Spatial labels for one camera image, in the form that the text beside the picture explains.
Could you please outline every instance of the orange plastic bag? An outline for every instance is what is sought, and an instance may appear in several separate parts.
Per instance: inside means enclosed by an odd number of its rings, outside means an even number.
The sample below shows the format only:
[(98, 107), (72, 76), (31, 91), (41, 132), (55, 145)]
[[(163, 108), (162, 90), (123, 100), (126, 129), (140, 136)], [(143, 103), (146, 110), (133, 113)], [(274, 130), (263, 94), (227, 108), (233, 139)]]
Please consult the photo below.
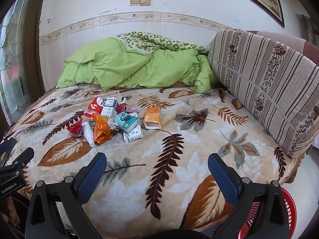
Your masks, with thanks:
[(99, 145), (103, 144), (106, 140), (112, 139), (112, 131), (108, 125), (109, 118), (101, 116), (100, 114), (93, 113), (92, 118), (95, 121), (94, 141)]

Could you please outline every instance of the stained glass window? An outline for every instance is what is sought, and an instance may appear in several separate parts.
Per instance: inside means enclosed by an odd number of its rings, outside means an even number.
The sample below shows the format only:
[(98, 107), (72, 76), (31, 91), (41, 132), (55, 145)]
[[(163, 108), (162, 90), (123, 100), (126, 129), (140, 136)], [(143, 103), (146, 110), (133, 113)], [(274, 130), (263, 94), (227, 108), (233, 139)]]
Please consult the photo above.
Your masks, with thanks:
[(16, 0), (0, 24), (0, 103), (9, 126), (31, 105), (22, 62), (27, 4)]

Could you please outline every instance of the green comforter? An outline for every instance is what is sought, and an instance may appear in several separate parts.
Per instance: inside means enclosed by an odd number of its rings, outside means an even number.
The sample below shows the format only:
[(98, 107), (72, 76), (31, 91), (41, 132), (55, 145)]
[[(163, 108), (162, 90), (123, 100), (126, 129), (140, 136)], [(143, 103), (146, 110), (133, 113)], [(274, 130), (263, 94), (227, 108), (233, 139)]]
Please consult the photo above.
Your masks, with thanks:
[(203, 93), (217, 82), (205, 56), (209, 49), (143, 32), (108, 37), (69, 56), (57, 88), (93, 83), (106, 92), (115, 86), (162, 88), (182, 82)]

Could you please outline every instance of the red basket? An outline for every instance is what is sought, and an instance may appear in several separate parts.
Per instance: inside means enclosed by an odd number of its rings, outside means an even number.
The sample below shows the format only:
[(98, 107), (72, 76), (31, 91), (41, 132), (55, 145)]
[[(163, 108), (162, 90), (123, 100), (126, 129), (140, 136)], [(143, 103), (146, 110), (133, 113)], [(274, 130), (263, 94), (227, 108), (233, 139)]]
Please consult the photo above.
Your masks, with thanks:
[[(288, 221), (289, 221), (289, 236), (290, 238), (293, 235), (293, 232), (295, 231), (296, 228), (296, 223), (297, 223), (297, 209), (295, 202), (293, 201), (291, 195), (286, 191), (284, 188), (281, 188), (282, 194), (285, 199), (286, 207), (287, 207), (287, 212), (288, 212)], [(250, 208), (250, 211), (248, 213), (248, 216), (246, 218), (246, 221), (244, 225), (242, 226), (237, 239), (244, 239), (249, 231), (249, 228), (251, 224), (254, 221), (254, 218), (256, 216), (257, 210), (258, 210), (259, 202), (254, 202)]]

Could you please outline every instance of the floral border trim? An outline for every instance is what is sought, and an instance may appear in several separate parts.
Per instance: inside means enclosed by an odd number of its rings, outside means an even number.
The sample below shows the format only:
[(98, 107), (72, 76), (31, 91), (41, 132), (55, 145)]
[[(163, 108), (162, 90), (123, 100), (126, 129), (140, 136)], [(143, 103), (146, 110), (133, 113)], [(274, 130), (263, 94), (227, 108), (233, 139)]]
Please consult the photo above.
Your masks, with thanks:
[(84, 29), (94, 28), (108, 24), (122, 23), (122, 22), (171, 22), (187, 24), (211, 30), (219, 31), (221, 29), (233, 29), (227, 25), (223, 25), (211, 20), (199, 18), (186, 14), (168, 13), (168, 12), (124, 12), (116, 14), (102, 15), (95, 18), (90, 18), (77, 23), (73, 23), (61, 29), (58, 29), (46, 36), (39, 37), (39, 43), (47, 44), (51, 41), (59, 39), (71, 33), (81, 31)]

